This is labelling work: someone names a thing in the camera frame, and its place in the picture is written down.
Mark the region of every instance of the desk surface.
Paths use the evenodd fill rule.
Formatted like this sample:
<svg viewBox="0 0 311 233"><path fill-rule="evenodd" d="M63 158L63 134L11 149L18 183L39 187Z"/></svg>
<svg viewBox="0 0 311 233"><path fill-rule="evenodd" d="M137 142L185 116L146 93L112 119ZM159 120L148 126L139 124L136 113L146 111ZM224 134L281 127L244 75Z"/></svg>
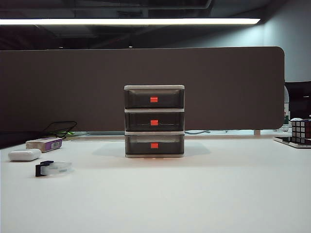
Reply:
<svg viewBox="0 0 311 233"><path fill-rule="evenodd" d="M1 150L4 233L309 233L311 150L272 136L190 137L185 157L128 159L124 141L65 141L32 162ZM44 160L74 172L35 178Z"/></svg>

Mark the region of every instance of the cable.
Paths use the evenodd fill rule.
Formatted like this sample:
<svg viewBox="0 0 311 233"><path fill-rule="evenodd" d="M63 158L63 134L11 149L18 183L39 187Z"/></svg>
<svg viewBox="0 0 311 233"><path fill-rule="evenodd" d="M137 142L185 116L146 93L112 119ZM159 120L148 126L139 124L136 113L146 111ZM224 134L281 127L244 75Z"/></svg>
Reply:
<svg viewBox="0 0 311 233"><path fill-rule="evenodd" d="M53 124L66 124L66 123L72 123L73 125L70 127L66 127L66 128L56 129L53 131L47 131L47 129L50 128ZM47 135L52 135L52 136L61 137L65 139L66 138L65 135L68 134L76 125L77 125L76 121L55 121L49 124L42 132L46 133Z"/></svg>
<svg viewBox="0 0 311 233"><path fill-rule="evenodd" d="M191 135L201 134L201 133L210 133L210 131L209 130L202 130L202 131L197 132L197 133L190 133L189 131L185 131L185 134L191 134Z"/></svg>

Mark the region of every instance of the wall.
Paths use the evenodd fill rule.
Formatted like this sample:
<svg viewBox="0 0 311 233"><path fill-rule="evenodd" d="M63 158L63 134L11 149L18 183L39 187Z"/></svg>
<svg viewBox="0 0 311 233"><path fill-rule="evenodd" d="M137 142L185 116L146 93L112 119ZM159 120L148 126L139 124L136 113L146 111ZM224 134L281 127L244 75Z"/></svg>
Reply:
<svg viewBox="0 0 311 233"><path fill-rule="evenodd" d="M311 81L311 1L290 0L264 25L264 45L285 51L285 80Z"/></svg>
<svg viewBox="0 0 311 233"><path fill-rule="evenodd" d="M236 47L236 46L263 46L264 26L232 29L216 32L195 39L185 40L166 45L166 48L204 48L204 47Z"/></svg>
<svg viewBox="0 0 311 233"><path fill-rule="evenodd" d="M285 80L311 81L311 0L289 0L265 24L217 32L166 48L279 46L285 51Z"/></svg>

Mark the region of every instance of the drawer handle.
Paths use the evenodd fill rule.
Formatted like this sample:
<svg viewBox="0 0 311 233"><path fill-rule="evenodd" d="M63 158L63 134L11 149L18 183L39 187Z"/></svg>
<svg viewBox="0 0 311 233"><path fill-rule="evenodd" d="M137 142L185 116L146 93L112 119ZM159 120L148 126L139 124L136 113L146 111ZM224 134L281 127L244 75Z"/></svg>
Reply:
<svg viewBox="0 0 311 233"><path fill-rule="evenodd" d="M150 97L150 103L157 103L157 101L158 101L157 96Z"/></svg>
<svg viewBox="0 0 311 233"><path fill-rule="evenodd" d="M159 143L158 143L158 142L152 142L152 143L150 143L150 148L151 148L151 149L158 149L158 148L159 148Z"/></svg>
<svg viewBox="0 0 311 233"><path fill-rule="evenodd" d="M150 125L153 125L153 126L159 125L159 121L158 120L150 120Z"/></svg>

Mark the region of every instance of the fluorescent light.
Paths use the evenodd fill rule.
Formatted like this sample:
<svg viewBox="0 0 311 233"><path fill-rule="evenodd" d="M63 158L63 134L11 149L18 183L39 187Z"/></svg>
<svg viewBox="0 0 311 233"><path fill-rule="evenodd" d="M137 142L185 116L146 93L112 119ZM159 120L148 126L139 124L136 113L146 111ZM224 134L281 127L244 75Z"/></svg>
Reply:
<svg viewBox="0 0 311 233"><path fill-rule="evenodd" d="M0 25L243 25L256 24L258 18L48 18L0 19Z"/></svg>

